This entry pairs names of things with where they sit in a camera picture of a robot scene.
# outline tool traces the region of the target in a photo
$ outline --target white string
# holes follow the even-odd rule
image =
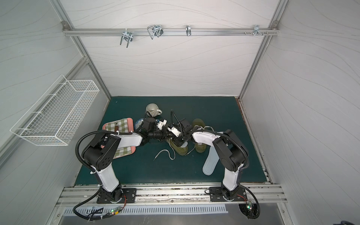
[[[205,130],[205,128],[211,128],[212,131],[214,131],[214,128],[212,128],[212,127],[210,127],[210,126],[204,126],[204,127],[202,127],[202,126],[197,126],[197,125],[196,125],[196,127],[199,127],[199,128],[201,128],[201,129],[204,129],[204,130]]]
[[[186,156],[187,156],[188,154],[190,154],[190,152],[192,152],[194,149],[195,149],[195,146],[194,146],[194,148],[193,148],[191,151],[189,151],[189,152],[186,154]]]
[[[169,158],[171,159],[171,160],[174,160],[175,159],[175,157],[176,157],[176,155],[175,155],[175,150],[171,147],[171,149],[174,151],[174,158],[171,158],[170,157],[170,152],[167,150],[167,149],[163,149],[163,150],[161,150],[156,156],[155,156],[155,158],[154,158],[154,160],[159,156],[159,154],[161,153],[161,152],[163,152],[163,151],[167,151],[167,153],[169,154]]]
[[[214,129],[213,129],[212,127],[210,127],[210,126],[204,126],[204,129],[207,128],[207,127],[211,128],[212,131],[214,131]]]

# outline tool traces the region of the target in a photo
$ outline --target aluminum rail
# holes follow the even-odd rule
[[[185,28],[163,28],[161,36],[187,36]],[[69,29],[65,36],[122,36],[125,29]],[[146,28],[127,29],[133,36],[149,36]],[[253,36],[253,28],[191,28],[191,36]],[[278,29],[259,28],[257,36],[278,35]]]
[[[289,0],[279,0],[279,3],[278,3],[278,5],[276,7],[276,10],[274,12],[273,18],[270,21],[269,27],[276,28],[276,29],[278,28],[280,18],[281,18],[282,14],[283,14],[283,12],[285,10],[285,7],[286,7],[286,4],[288,3],[288,1]],[[262,56],[265,53],[265,50],[266,50],[267,46],[270,43],[271,37],[272,36],[264,37],[264,39],[262,40],[262,42],[260,44],[260,47],[259,47],[259,50],[257,51],[257,54],[255,56],[255,60],[251,65],[248,76],[246,77],[244,85],[243,85],[243,87],[241,89],[241,92],[239,94],[239,97],[238,97],[239,100],[243,99],[243,97],[244,97],[244,95],[246,93],[246,89],[249,86],[250,81],[251,81],[252,77],[254,76],[254,73],[255,73],[257,67],[259,66],[259,63],[261,61]]]
[[[61,2],[59,0],[50,0],[50,3],[54,7],[55,12],[59,16],[60,20],[62,21],[61,24],[63,25],[63,28],[64,28],[64,25],[68,26],[69,28],[73,28],[73,25],[72,25],[68,15],[66,14],[66,11],[65,11],[64,7],[62,6]],[[105,93],[107,99],[110,100],[111,99],[110,91],[107,88],[103,78],[100,76],[99,71],[96,69],[94,62],[92,61],[91,57],[89,56],[89,53],[87,52],[86,48],[84,47],[84,44],[82,43],[82,41],[80,40],[79,37],[71,37],[71,39],[73,39],[73,41],[74,41],[76,47],[78,48],[78,50],[80,51],[81,55],[88,60],[91,72],[95,76],[95,79],[98,81],[98,83],[99,83],[101,89],[103,90],[103,92]]]
[[[250,184],[243,183],[256,196],[260,203],[286,203],[287,199],[278,184]],[[218,204],[219,202],[210,202],[210,196],[205,193],[210,186],[220,186],[220,183],[204,184],[162,184],[161,186],[147,185],[126,185],[127,188],[136,188],[135,203],[132,205],[150,205],[150,204]],[[92,196],[99,188],[91,186],[75,186],[73,188],[64,188],[56,206],[67,207],[75,206]],[[249,200],[254,201],[253,197],[247,192]],[[97,198],[90,200],[84,206],[95,206]]]

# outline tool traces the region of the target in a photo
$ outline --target metal hook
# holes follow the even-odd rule
[[[125,41],[127,41],[126,47],[129,47],[129,43],[132,41],[133,37],[134,36],[130,32],[128,32],[126,29],[125,32],[122,33],[120,45],[121,45],[122,41],[125,40]]]
[[[254,31],[251,32],[253,36],[256,36],[256,35],[258,35],[258,34],[259,34],[259,35],[263,35],[263,33],[260,33],[260,32],[259,32],[259,28],[260,28],[259,25],[256,25],[256,26],[254,27]]]
[[[191,27],[190,25],[186,25],[186,36],[191,36]]]
[[[161,25],[150,25],[148,26],[148,32],[151,37],[151,39],[154,39],[154,36],[156,34],[157,37],[160,37],[164,31],[162,30]]]

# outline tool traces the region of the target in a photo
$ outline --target black wire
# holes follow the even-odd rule
[[[91,215],[91,217],[93,217],[94,214],[98,213],[99,211],[101,211],[101,210],[103,210],[103,209],[104,209],[104,208],[100,208],[100,209],[98,209],[98,210],[95,210],[94,212],[89,213],[87,216],[90,216],[90,215]]]
[[[218,193],[216,193],[216,192],[211,192],[210,189],[206,189],[204,192],[205,192],[205,194],[208,194],[208,195],[210,195],[210,194],[212,194],[212,195],[222,195],[222,192],[221,192],[221,191],[219,191]]]
[[[83,202],[80,202],[79,204],[77,204],[76,206],[74,206],[74,208],[72,209],[72,211],[75,213],[75,215],[77,215],[77,216],[79,216],[79,217],[81,217],[81,218],[83,218],[83,219],[86,219],[86,220],[90,220],[90,221],[93,221],[93,220],[101,220],[102,218],[103,219],[105,219],[105,218],[109,218],[109,217],[111,217],[111,216],[113,216],[113,215],[104,215],[104,216],[91,216],[91,217],[89,217],[89,216],[84,216],[83,214],[80,214],[80,213],[78,213],[78,211],[76,211],[76,208],[77,207],[79,207],[79,206],[82,206],[83,204],[85,204],[85,203],[87,203],[88,201],[90,201],[91,199],[93,199],[93,198],[95,198],[99,193],[100,193],[100,191],[102,190],[102,186],[100,186],[100,188],[99,188],[99,190],[93,195],[93,196],[91,196],[90,198],[88,198],[88,199],[86,199],[85,201],[83,201]]]
[[[172,116],[175,117],[178,125],[176,125],[176,124],[174,124],[174,123],[172,122]],[[171,122],[171,124],[173,124],[173,125],[180,126],[179,128],[180,128],[180,131],[181,131],[181,136],[182,136],[182,138],[184,138],[183,126],[182,126],[182,124],[180,123],[180,121],[177,119],[174,110],[171,110],[171,111],[170,111],[170,122]]]
[[[256,219],[256,218],[258,218],[259,215],[260,215],[260,205],[259,205],[259,202],[257,201],[257,198],[255,197],[255,195],[247,187],[242,186],[241,184],[238,184],[238,185],[239,185],[239,187],[244,188],[245,190],[247,190],[252,195],[252,197],[255,199],[255,202],[257,204],[257,212],[256,212],[255,216],[247,216],[248,219]]]
[[[146,118],[146,115],[147,115],[147,112],[148,112],[148,111],[145,111],[145,115],[144,115],[144,117],[143,117],[143,121],[141,122],[140,126],[139,126],[134,132],[138,132],[138,131],[142,128],[142,126],[143,126],[143,124],[144,124],[144,121],[145,121],[145,118]]]
[[[215,134],[215,135],[218,135],[218,136],[221,136],[223,138],[226,138],[227,140],[229,140],[235,147],[237,147],[242,155],[244,156],[244,159],[245,159],[245,164],[243,167],[240,168],[239,172],[243,171],[244,169],[246,169],[247,167],[249,167],[249,157],[247,156],[245,150],[238,144],[236,143],[236,141],[234,141],[231,137],[225,135],[225,134],[222,134],[222,133],[218,133],[218,132],[215,132],[215,131],[212,131],[212,130],[205,130],[205,129],[201,129],[201,130],[192,130],[190,131],[190,133],[188,134],[187,138],[184,138],[185,141],[188,141],[191,137],[191,135],[193,133],[196,133],[196,132],[208,132],[208,133],[212,133],[212,134]]]
[[[96,195],[98,195],[98,194],[100,193],[100,191],[102,190],[102,188],[103,188],[102,185],[103,185],[103,184],[101,183],[101,180],[99,179],[99,175],[98,175],[97,173],[95,173],[96,170],[95,170],[94,168],[92,168],[91,165],[87,164],[87,162],[85,162],[85,161],[82,159],[82,157],[80,156],[79,147],[80,147],[81,142],[82,142],[85,138],[87,138],[87,137],[90,136],[90,135],[98,134],[98,133],[118,134],[117,132],[108,131],[108,130],[97,130],[97,131],[93,131],[93,132],[87,133],[87,134],[85,134],[84,136],[82,136],[82,137],[79,139],[79,141],[76,143],[76,146],[75,146],[75,155],[76,155],[77,159],[78,159],[86,168],[90,169],[90,170],[94,173],[94,175],[96,176],[96,179],[97,179],[97,180],[99,181],[99,183],[100,183],[100,188],[99,188],[99,190],[98,190],[93,196],[91,196],[90,198],[86,199],[86,200],[83,201],[83,202],[80,202],[79,204],[77,204],[77,205],[72,209],[72,211],[73,211],[77,216],[79,216],[79,217],[81,217],[81,218],[83,218],[83,219],[86,219],[86,220],[90,220],[90,221],[91,221],[91,220],[101,220],[101,216],[98,216],[98,217],[93,217],[93,216],[88,217],[88,216],[84,216],[84,215],[78,213],[78,212],[76,211],[76,208],[79,207],[79,206],[81,206],[81,205],[83,205],[83,204],[85,204],[86,202],[90,201],[91,199],[95,198]],[[122,135],[131,135],[132,133],[119,133],[119,134],[122,134]],[[111,217],[111,216],[113,216],[113,215],[104,215],[104,216],[102,216],[102,218],[104,219],[104,218],[108,218],[108,217]]]

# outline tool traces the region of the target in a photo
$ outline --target metal vent grille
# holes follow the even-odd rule
[[[77,211],[81,214],[89,214],[102,208],[96,207],[78,207]],[[106,214],[115,208],[114,206],[104,206],[102,214]],[[212,214],[228,213],[225,204],[188,204],[188,205],[151,205],[151,206],[126,206],[119,215],[193,215],[193,214]],[[72,207],[66,207],[63,216],[74,216]]]

